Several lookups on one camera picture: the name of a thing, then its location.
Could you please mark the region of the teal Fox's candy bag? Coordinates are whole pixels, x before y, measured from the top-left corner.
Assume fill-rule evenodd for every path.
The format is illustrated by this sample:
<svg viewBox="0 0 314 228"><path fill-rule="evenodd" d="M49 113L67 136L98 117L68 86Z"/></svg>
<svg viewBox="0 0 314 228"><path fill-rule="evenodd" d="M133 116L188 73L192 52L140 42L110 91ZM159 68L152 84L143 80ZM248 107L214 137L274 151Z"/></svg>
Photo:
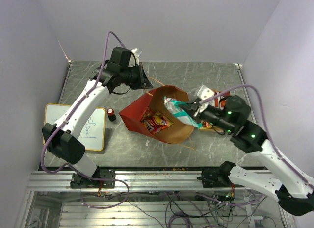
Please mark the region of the teal Fox's candy bag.
<svg viewBox="0 0 314 228"><path fill-rule="evenodd" d="M201 123L197 123L185 110L180 107L181 105L186 107L187 103L166 96L163 99L164 106L177 120L183 124L194 126L195 128L202 127Z"/></svg>

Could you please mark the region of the red brown paper bag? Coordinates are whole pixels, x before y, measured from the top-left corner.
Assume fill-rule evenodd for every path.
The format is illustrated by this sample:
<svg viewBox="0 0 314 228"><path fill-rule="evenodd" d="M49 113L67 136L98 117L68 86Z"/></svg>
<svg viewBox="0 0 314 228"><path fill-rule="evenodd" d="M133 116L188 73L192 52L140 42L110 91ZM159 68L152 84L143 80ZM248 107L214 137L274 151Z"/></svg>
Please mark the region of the red brown paper bag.
<svg viewBox="0 0 314 228"><path fill-rule="evenodd" d="M154 88L119 112L129 131L138 132L167 144L183 145L190 140L194 126L186 125L175 118L165 107L164 98L188 101L188 94L173 85L165 85L154 78L149 78L160 85Z"/></svg>

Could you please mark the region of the brown snack pouch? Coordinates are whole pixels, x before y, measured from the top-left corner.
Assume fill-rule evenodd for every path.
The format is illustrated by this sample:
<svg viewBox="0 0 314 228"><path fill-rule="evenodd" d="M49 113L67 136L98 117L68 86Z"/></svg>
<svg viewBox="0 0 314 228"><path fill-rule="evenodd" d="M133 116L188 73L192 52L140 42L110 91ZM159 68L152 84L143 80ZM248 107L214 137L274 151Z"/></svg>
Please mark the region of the brown snack pouch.
<svg viewBox="0 0 314 228"><path fill-rule="evenodd" d="M219 135L225 135L226 134L225 130L221 129L218 126L214 126L214 125L210 124L209 122L202 121L201 125L202 126L199 128L199 130L215 132L215 133L217 133Z"/></svg>

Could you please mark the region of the red Doritos chip bag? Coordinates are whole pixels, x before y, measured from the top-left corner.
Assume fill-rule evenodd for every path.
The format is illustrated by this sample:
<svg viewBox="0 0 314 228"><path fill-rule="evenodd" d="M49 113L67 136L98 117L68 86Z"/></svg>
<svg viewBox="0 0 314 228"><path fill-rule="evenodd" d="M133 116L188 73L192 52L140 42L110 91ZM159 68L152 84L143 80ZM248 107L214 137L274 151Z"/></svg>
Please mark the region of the red Doritos chip bag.
<svg viewBox="0 0 314 228"><path fill-rule="evenodd" d="M227 98L230 96L230 91L214 99L214 106L223 109Z"/></svg>

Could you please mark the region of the colourful small snack packets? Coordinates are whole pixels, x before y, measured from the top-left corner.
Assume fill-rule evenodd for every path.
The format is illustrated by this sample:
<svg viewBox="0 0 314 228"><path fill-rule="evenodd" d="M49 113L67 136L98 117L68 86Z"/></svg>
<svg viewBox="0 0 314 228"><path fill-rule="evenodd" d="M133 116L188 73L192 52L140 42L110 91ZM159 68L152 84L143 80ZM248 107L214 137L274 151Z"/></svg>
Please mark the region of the colourful small snack packets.
<svg viewBox="0 0 314 228"><path fill-rule="evenodd" d="M150 108L145 111L140 121L152 135L155 135L174 124L162 113L153 112Z"/></svg>

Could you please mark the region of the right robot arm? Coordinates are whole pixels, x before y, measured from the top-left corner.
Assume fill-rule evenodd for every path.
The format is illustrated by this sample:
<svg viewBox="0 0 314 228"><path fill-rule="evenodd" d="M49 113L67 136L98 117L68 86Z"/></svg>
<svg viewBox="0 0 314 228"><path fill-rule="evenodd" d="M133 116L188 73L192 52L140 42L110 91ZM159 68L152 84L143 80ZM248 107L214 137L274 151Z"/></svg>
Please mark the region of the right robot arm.
<svg viewBox="0 0 314 228"><path fill-rule="evenodd" d="M251 108L241 97L227 97L223 109L200 105L199 101L196 99L179 106L197 122L205 121L226 131L238 149L256 157L272 173L271 176L256 174L225 161L216 174L219 185L251 188L272 197L283 210L294 216L314 210L314 179L273 146L266 131L248 120Z"/></svg>

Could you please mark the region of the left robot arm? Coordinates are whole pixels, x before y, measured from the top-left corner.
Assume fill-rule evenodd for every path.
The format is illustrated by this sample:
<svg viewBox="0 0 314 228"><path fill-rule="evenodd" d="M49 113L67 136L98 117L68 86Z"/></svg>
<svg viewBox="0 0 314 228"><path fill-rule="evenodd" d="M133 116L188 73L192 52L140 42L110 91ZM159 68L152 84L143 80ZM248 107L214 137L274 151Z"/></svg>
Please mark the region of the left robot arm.
<svg viewBox="0 0 314 228"><path fill-rule="evenodd" d="M89 78L84 90L70 108L54 124L45 123L42 128L44 147L41 153L41 167L49 172L44 164L46 152L65 161L68 166L83 175L82 181L88 187L100 182L97 165L85 153L85 146L79 141L79 135L85 123L99 104L116 87L124 84L132 90L150 89L143 65L139 60L140 48L129 50L115 47L108 60L102 62Z"/></svg>

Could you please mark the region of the red capped black marker stamp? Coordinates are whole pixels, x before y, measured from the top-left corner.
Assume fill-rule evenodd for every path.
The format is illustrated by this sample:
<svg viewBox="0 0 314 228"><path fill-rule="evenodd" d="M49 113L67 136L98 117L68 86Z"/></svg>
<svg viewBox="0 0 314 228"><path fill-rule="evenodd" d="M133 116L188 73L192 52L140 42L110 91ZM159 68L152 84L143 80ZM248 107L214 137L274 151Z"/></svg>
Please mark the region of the red capped black marker stamp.
<svg viewBox="0 0 314 228"><path fill-rule="evenodd" d="M108 119L111 122L114 122L116 120L116 115L115 115L114 110L112 108L107 109L107 115L108 115Z"/></svg>

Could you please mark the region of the small whiteboard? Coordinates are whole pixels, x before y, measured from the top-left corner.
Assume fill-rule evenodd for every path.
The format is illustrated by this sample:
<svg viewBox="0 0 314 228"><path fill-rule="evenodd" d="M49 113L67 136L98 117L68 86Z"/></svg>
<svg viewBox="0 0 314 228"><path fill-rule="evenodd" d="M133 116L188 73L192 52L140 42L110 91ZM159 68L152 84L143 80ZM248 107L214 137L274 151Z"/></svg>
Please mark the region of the small whiteboard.
<svg viewBox="0 0 314 228"><path fill-rule="evenodd" d="M47 104L44 123L54 124L69 108L70 105ZM98 107L84 124L78 140L87 151L100 152L104 149L105 120L106 110Z"/></svg>

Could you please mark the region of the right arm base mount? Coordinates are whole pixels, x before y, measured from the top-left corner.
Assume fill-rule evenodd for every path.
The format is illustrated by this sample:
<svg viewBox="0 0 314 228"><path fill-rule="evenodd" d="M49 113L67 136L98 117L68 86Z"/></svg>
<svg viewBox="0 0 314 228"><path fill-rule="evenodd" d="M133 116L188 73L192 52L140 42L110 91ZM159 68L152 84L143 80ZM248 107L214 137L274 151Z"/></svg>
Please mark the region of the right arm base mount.
<svg viewBox="0 0 314 228"><path fill-rule="evenodd" d="M225 161L219 167L199 167L201 175L196 178L202 182L203 188L231 187L229 175L235 166L235 163Z"/></svg>

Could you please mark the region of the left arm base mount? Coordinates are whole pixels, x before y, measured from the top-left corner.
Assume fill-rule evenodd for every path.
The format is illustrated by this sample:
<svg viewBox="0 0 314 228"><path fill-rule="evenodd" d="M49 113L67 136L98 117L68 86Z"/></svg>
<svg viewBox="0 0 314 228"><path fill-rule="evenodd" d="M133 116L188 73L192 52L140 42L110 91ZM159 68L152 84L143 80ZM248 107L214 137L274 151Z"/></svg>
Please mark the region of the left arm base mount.
<svg viewBox="0 0 314 228"><path fill-rule="evenodd" d="M114 188L115 172L111 169L97 169L93 177L83 176L81 173L72 174L70 188Z"/></svg>

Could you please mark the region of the aluminium extrusion rail frame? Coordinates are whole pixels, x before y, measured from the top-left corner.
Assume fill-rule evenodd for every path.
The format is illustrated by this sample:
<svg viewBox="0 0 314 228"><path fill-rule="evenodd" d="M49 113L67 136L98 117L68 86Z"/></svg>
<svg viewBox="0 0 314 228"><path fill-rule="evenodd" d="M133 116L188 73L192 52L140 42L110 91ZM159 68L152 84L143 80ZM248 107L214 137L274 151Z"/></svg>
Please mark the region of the aluminium extrusion rail frame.
<svg viewBox="0 0 314 228"><path fill-rule="evenodd" d="M72 171L63 171L57 174L47 174L43 171L33 172L28 181L26 190L35 192L97 192L95 188L72 188ZM129 186L131 192L149 191L203 191L212 188L230 189L219 182L210 182L208 186L197 179L201 171L116 171L113 188L105 185L102 191L124 192L127 190L123 182Z"/></svg>

